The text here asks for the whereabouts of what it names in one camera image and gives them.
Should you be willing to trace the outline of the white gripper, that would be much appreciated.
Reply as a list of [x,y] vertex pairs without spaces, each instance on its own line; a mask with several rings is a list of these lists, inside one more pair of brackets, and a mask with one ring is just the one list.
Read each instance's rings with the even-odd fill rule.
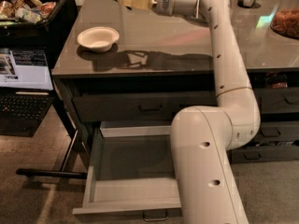
[[162,16],[197,17],[199,0],[118,0],[125,7],[152,10]]

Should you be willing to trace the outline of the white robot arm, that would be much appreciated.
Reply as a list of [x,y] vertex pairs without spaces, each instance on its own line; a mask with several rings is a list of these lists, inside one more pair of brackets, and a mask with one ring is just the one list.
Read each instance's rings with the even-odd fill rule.
[[199,0],[211,34],[215,106],[180,110],[170,143],[184,224],[249,224],[226,151],[248,143],[260,111],[230,18],[230,0]]

